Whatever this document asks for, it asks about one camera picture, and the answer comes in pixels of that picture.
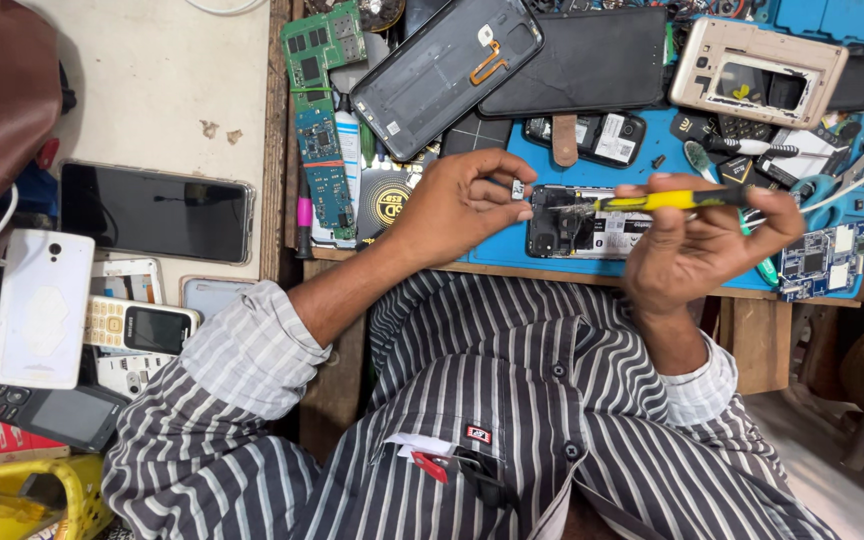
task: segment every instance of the scissors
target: scissors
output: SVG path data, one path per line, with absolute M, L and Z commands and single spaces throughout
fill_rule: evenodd
M 833 178 L 827 174 L 805 177 L 797 181 L 789 191 L 800 195 L 802 208 L 810 207 L 831 197 L 837 185 L 841 184 L 839 190 L 845 190 L 860 176 L 864 176 L 864 153 L 838 177 Z M 805 223 L 809 231 L 819 231 L 842 223 L 848 209 L 847 202 L 846 197 L 840 197 L 807 213 Z

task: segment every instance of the black phone back cover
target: black phone back cover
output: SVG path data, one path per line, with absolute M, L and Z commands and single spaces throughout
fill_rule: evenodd
M 648 107 L 663 97 L 666 8 L 537 16 L 547 43 L 479 104 L 488 117 Z
M 544 41 L 522 0 L 453 0 L 355 85 L 352 106 L 389 152 L 407 162 L 525 65 Z M 473 83 L 474 74 L 484 77 L 501 61 L 508 67 L 499 65 Z

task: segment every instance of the red tag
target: red tag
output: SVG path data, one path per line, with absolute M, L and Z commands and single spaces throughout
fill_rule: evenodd
M 437 465 L 430 457 L 425 455 L 420 451 L 412 452 L 412 459 L 415 460 L 415 465 L 418 465 L 418 468 L 425 471 L 429 475 L 432 476 L 438 482 L 442 484 L 449 483 L 449 477 L 446 475 L 446 469 L 443 469 L 439 465 Z
M 52 166 L 57 152 L 59 152 L 59 140 L 52 137 L 38 149 L 38 153 L 35 154 L 35 164 L 43 171 L 48 169 Z
M 492 446 L 492 432 L 486 431 L 485 429 L 477 425 L 466 425 L 465 436 L 470 439 L 484 442 L 486 443 L 486 445 Z

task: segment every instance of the brown strap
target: brown strap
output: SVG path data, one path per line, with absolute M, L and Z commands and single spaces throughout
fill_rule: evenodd
M 579 146 L 575 141 L 576 114 L 559 114 L 552 117 L 552 157 L 563 167 L 574 166 L 579 161 Z

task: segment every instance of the striped shirt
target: striped shirt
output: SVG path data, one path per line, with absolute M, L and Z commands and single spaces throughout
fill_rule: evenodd
M 330 348 L 262 282 L 122 414 L 102 493 L 142 538 L 559 538 L 576 489 L 626 538 L 837 538 L 792 496 L 733 395 L 736 365 L 659 376 L 614 291 L 425 271 L 369 313 L 378 374 L 323 466 L 270 435 Z M 454 443 L 503 486 L 435 480 L 397 434 Z

